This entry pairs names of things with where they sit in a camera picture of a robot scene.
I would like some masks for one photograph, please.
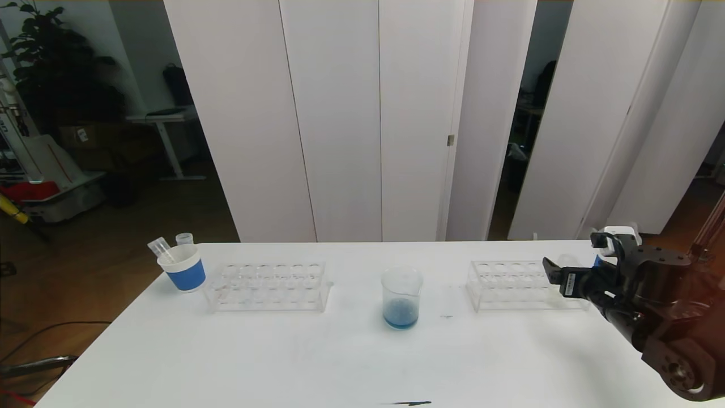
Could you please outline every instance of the glass beaker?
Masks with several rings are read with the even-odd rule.
[[[383,285],[383,318],[394,329],[411,328],[418,321],[423,275],[410,266],[386,269]]]

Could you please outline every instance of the clear acrylic test tube rack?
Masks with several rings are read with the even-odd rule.
[[[567,299],[551,285],[541,261],[473,261],[466,291],[473,309],[587,309],[589,302]]]
[[[212,311],[324,311],[330,286],[323,262],[227,264],[204,294]]]

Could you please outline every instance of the red object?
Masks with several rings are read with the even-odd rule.
[[[12,391],[6,391],[6,390],[3,390],[3,389],[0,389],[0,393],[7,394],[7,395],[11,396],[12,398],[16,399],[17,401],[22,402],[23,404],[27,404],[27,405],[30,405],[30,406],[33,406],[33,405],[36,404],[36,402],[33,401],[32,399],[27,399],[25,397],[19,396],[19,395],[17,395],[16,393],[14,393]]]
[[[43,200],[58,194],[60,189],[55,181],[46,181],[40,184],[24,182],[10,187],[0,187],[0,192],[10,200],[21,203],[25,200]]]

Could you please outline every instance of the blue liquid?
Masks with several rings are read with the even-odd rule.
[[[393,299],[383,306],[383,318],[390,327],[409,329],[418,321],[418,307],[407,299]]]

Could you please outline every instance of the yellow object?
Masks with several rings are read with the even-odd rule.
[[[12,218],[17,219],[21,224],[26,224],[30,220],[25,213],[18,210],[17,207],[2,194],[0,194],[0,210],[3,210]]]

